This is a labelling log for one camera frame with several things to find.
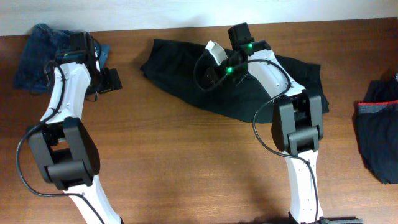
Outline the black shorts garment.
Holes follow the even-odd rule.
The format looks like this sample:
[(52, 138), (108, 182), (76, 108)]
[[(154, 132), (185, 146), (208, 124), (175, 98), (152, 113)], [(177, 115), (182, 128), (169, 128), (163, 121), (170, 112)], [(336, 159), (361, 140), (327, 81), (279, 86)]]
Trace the black shorts garment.
[(194, 66), (204, 45), (155, 39), (149, 59), (141, 67), (146, 78), (161, 90), (202, 110), (242, 122), (271, 123), (273, 104), (252, 76), (205, 93), (194, 81)]

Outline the blue denim jeans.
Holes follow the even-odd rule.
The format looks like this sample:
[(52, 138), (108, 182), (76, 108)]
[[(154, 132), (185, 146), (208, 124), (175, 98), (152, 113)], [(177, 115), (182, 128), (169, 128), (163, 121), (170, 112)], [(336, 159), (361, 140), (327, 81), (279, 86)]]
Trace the blue denim jeans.
[(54, 86), (55, 69), (58, 65), (76, 62), (86, 65), (91, 83), (86, 94), (97, 95), (94, 87), (100, 82), (100, 70), (108, 58), (109, 46), (101, 45), (88, 32), (57, 30), (47, 24), (36, 24), (24, 47), (13, 85), (29, 90), (31, 95), (50, 93)]

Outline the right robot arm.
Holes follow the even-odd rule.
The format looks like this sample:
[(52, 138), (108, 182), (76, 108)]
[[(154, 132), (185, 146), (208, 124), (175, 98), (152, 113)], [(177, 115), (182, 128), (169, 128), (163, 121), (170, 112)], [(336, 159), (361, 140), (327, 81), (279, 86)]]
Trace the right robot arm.
[(217, 42), (209, 41), (202, 56), (211, 65), (198, 87), (209, 92), (230, 78), (254, 77), (273, 104), (271, 134), (276, 150), (283, 157), (290, 183), (290, 223), (362, 223), (358, 218), (325, 218), (317, 184), (317, 157), (323, 138), (322, 98), (314, 90), (297, 83), (282, 67), (265, 40), (256, 41), (247, 23), (228, 29), (233, 53), (228, 55)]

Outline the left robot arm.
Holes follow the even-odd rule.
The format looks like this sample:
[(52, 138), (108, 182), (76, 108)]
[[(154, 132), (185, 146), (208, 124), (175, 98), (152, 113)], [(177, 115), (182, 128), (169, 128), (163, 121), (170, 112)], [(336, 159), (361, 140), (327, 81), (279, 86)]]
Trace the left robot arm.
[(69, 47), (45, 65), (53, 83), (49, 105), (22, 140), (29, 143), (44, 181), (58, 192), (27, 189), (41, 197), (70, 197), (87, 223), (122, 223), (102, 188), (100, 155), (82, 123), (87, 95), (123, 87), (116, 69), (101, 67), (101, 51), (89, 33), (72, 34)]

